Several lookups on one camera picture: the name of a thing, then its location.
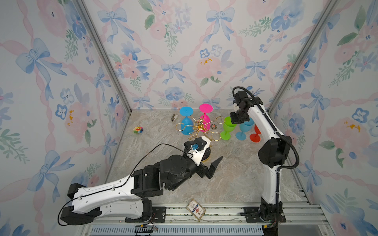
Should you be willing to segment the light blue wine glass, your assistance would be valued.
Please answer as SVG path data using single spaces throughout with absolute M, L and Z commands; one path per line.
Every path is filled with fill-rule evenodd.
M 244 141 L 247 138 L 246 133 L 252 129 L 254 124 L 255 122 L 252 119 L 240 124 L 240 132 L 237 132 L 235 137 L 240 141 Z

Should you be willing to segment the green wine glass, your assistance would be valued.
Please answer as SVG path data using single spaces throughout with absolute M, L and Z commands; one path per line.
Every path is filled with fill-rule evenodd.
M 231 117 L 226 117 L 223 123 L 223 131 L 220 133 L 223 140 L 229 140 L 231 138 L 231 132 L 235 129 L 237 124 L 233 124 Z

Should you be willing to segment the cyan wine glass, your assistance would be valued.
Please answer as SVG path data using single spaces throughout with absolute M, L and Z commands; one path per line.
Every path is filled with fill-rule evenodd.
M 194 131 L 194 123 L 191 119 L 193 114 L 193 109 L 191 107 L 182 107 L 180 109 L 180 115 L 183 116 L 182 124 L 181 124 L 181 133 L 184 135 L 190 135 Z

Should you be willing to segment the red wine glass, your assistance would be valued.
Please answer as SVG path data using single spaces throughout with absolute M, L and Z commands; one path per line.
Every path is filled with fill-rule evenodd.
M 250 135 L 250 140 L 254 143 L 259 143 L 261 141 L 261 132 L 257 125 L 254 125 L 254 133 Z

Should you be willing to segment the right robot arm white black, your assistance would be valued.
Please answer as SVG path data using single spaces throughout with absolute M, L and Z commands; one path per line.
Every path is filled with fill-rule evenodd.
M 266 111 L 263 102 L 248 89 L 236 86 L 232 89 L 234 111 L 230 113 L 232 124 L 243 124 L 253 120 L 258 127 L 263 146 L 258 152 L 264 165 L 264 187 L 258 212 L 244 212 L 244 217 L 262 220 L 263 229 L 276 233 L 284 221 L 281 201 L 282 169 L 295 169 L 299 165 L 299 154 L 290 136 L 285 136 Z

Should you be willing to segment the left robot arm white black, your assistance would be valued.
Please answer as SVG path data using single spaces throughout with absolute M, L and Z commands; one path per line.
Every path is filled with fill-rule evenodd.
M 72 183 L 69 201 L 58 213 L 58 224 L 75 226 L 92 223 L 103 217 L 124 217 L 129 223 L 152 219 L 151 197 L 161 196 L 165 190 L 175 191 L 193 175 L 211 179 L 222 161 L 219 157 L 209 167 L 202 160 L 211 153 L 210 140 L 196 138 L 184 143 L 182 154 L 174 154 L 117 181 L 87 187 Z

